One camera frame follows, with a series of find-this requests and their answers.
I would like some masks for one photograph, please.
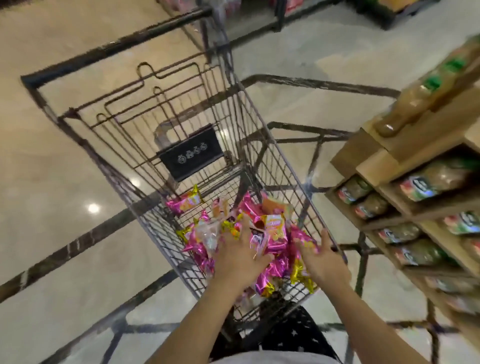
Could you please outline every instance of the shopping cart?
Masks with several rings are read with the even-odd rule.
[[[205,52],[158,70],[140,63],[137,79],[79,106],[48,103],[43,96],[64,81],[81,87],[83,69],[96,72],[103,62],[111,69],[121,52],[183,26],[206,27],[216,36],[205,41]],[[48,118],[97,164],[196,298],[205,290],[206,278],[189,254],[182,252],[184,244],[176,231],[189,225],[202,209],[210,212],[218,196],[233,207],[247,191],[258,202],[265,189],[290,202],[298,225],[319,239],[324,222],[235,76],[214,9],[205,7],[172,18],[23,76],[22,82]],[[98,81],[101,93],[105,87],[105,82]],[[166,201],[194,185],[204,203],[179,218],[174,216]],[[293,285],[288,279],[279,292],[284,300],[267,300],[248,310],[234,307],[222,333],[247,348],[309,295],[302,284]]]

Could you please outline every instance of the person's left hand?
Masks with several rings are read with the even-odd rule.
[[[215,255],[215,276],[210,284],[220,284],[238,296],[255,282],[274,257],[270,254],[256,256],[256,249],[250,247],[251,234],[250,221],[244,216],[239,239],[229,231],[222,235]]]

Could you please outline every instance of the black pants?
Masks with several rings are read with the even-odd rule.
[[[258,343],[255,350],[280,352],[311,352],[339,360],[337,354],[325,339],[318,326],[302,306],[297,307],[287,318],[277,323]],[[212,361],[242,352],[226,346],[226,340],[219,335],[210,358]]]

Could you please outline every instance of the polished floor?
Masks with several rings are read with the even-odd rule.
[[[444,0],[384,32],[341,4],[235,49],[236,73],[240,79],[266,73],[400,89],[467,35],[478,33],[479,15],[480,3]],[[71,242],[74,246],[79,236],[121,212],[125,204],[87,154],[36,107],[19,80],[22,74],[166,18],[153,0],[38,0],[0,12],[4,50],[0,57],[0,284],[20,275],[21,290],[0,303],[2,363],[40,363],[170,270],[140,224],[133,221],[28,284],[31,266]],[[136,66],[142,61],[160,68],[195,51],[186,36],[175,31],[56,81],[43,91],[60,113],[136,79]],[[254,85],[248,92],[267,122],[346,131],[357,130],[391,102],[386,97],[289,85]],[[328,187],[339,181],[328,162],[341,146],[342,142],[323,146],[313,176],[315,186]],[[312,154],[314,148],[315,144],[305,144],[302,152]],[[283,145],[282,149],[304,179],[311,157],[305,161],[295,145]],[[125,174],[150,192],[136,176]],[[327,199],[316,194],[313,201],[337,241],[356,241],[358,231]],[[349,253],[348,257],[355,274],[358,256]],[[422,294],[381,256],[369,262],[363,297],[385,320],[423,319],[426,315]],[[175,324],[194,302],[176,279],[131,310],[126,321],[130,325]],[[304,305],[317,323],[338,322],[321,292]],[[165,339],[169,327],[155,334],[123,335],[109,362],[142,363]],[[345,333],[326,335],[343,355]],[[426,331],[403,330],[400,335],[430,356]],[[113,337],[110,328],[86,336],[64,362],[102,362]],[[461,336],[442,336],[442,364],[479,359]]]

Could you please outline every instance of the person's right arm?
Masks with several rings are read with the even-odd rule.
[[[319,253],[297,244],[308,272],[335,307],[362,364],[428,364],[350,287],[351,274],[322,231]]]

